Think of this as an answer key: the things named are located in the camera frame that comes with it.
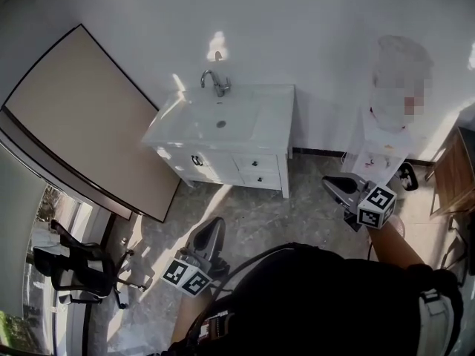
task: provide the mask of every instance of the baseboard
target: baseboard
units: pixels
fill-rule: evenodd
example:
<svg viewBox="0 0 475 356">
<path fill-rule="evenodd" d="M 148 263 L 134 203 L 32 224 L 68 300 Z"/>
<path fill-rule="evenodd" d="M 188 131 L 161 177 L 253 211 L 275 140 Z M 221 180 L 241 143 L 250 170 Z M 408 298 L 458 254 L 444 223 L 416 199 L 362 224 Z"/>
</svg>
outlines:
<svg viewBox="0 0 475 356">
<path fill-rule="evenodd" d="M 324 151 L 321 149 L 307 149 L 307 148 L 293 148 L 294 153 L 300 154 L 312 154 L 313 156 L 327 156 L 327 157 L 338 157 L 342 158 L 344 155 L 343 151 Z M 425 166 L 429 168 L 434 164 L 434 162 L 429 161 L 420 161 L 418 159 L 407 158 L 405 162 L 409 162 L 411 165 L 416 166 Z"/>
</svg>

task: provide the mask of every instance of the drawer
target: drawer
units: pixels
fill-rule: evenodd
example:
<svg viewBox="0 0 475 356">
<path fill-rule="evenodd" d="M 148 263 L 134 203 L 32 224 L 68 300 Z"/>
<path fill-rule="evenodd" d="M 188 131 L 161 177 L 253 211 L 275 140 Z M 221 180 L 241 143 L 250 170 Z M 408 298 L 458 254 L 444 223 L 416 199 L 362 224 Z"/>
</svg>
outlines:
<svg viewBox="0 0 475 356">
<path fill-rule="evenodd" d="M 264 154 L 232 154 L 239 171 L 244 173 L 278 173 L 277 156 Z"/>
<path fill-rule="evenodd" d="M 277 173 L 241 173 L 240 175 L 245 186 L 281 189 L 281 176 Z"/>
</svg>

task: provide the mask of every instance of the cabinet door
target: cabinet door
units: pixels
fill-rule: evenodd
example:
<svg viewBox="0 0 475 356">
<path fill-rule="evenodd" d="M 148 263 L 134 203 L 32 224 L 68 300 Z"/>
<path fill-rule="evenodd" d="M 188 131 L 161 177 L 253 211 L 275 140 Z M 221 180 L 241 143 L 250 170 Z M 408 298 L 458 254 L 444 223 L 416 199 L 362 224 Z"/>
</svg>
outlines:
<svg viewBox="0 0 475 356">
<path fill-rule="evenodd" d="M 217 179 L 227 185 L 243 185 L 243 180 L 239 174 L 232 155 L 219 151 L 199 151 L 199 158 L 208 165 L 211 172 Z"/>
<path fill-rule="evenodd" d="M 217 178 L 199 152 L 192 149 L 159 149 L 157 153 L 183 178 L 215 181 Z"/>
</svg>

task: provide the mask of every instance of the faucet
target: faucet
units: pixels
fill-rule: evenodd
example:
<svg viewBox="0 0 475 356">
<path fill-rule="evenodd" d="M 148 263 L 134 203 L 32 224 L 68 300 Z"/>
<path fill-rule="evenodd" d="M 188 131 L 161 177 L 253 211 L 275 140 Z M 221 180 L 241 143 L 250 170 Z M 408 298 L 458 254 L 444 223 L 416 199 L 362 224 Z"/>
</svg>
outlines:
<svg viewBox="0 0 475 356">
<path fill-rule="evenodd" d="M 211 75 L 211 78 L 213 79 L 214 89 L 216 90 L 217 97 L 220 98 L 224 96 L 224 93 L 231 88 L 231 81 L 229 78 L 226 78 L 226 84 L 222 85 L 219 77 L 212 70 L 205 70 L 205 72 L 201 74 L 201 88 L 205 87 L 205 78 L 208 74 Z"/>
</svg>

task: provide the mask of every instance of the fiducial marker cube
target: fiducial marker cube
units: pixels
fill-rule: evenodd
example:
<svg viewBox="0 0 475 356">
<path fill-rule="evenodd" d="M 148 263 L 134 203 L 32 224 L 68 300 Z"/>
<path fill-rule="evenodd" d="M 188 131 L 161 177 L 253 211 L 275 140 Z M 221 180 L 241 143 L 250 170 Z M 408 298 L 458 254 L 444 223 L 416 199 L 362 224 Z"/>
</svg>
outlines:
<svg viewBox="0 0 475 356">
<path fill-rule="evenodd" d="M 380 229 L 396 207 L 396 193 L 385 185 L 377 185 L 358 204 L 358 224 Z"/>
<path fill-rule="evenodd" d="M 190 297 L 196 297 L 212 281 L 197 266 L 176 258 L 171 258 L 168 261 L 160 278 Z"/>
</svg>

